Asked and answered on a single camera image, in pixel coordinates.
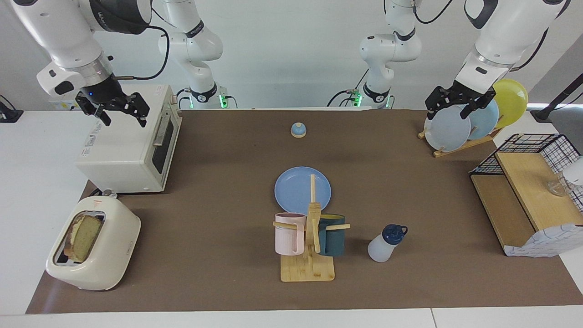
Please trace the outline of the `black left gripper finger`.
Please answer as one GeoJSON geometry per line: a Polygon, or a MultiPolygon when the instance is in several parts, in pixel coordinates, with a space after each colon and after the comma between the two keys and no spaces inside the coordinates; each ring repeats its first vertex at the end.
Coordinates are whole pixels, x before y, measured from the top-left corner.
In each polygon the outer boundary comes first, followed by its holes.
{"type": "Polygon", "coordinates": [[[425,100],[425,107],[428,111],[427,118],[433,120],[440,110],[450,106],[450,90],[444,87],[435,87],[425,100]]]}
{"type": "Polygon", "coordinates": [[[460,112],[460,118],[462,120],[465,120],[469,116],[469,114],[471,114],[475,110],[484,109],[494,99],[495,95],[496,91],[488,90],[484,95],[477,97],[475,99],[470,99],[468,104],[466,104],[464,108],[462,108],[460,112]]]}

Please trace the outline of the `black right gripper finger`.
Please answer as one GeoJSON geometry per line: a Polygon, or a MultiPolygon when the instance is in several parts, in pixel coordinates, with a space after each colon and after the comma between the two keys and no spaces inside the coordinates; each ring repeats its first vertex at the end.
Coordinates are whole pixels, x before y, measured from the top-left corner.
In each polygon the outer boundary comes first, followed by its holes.
{"type": "Polygon", "coordinates": [[[119,110],[136,118],[141,127],[146,126],[150,106],[140,93],[134,92],[131,95],[123,96],[119,100],[119,110]]]}
{"type": "Polygon", "coordinates": [[[81,108],[82,112],[87,116],[95,116],[99,118],[105,126],[110,126],[111,119],[109,115],[104,111],[103,105],[95,106],[90,100],[82,93],[79,92],[75,97],[75,101],[81,108]]]}

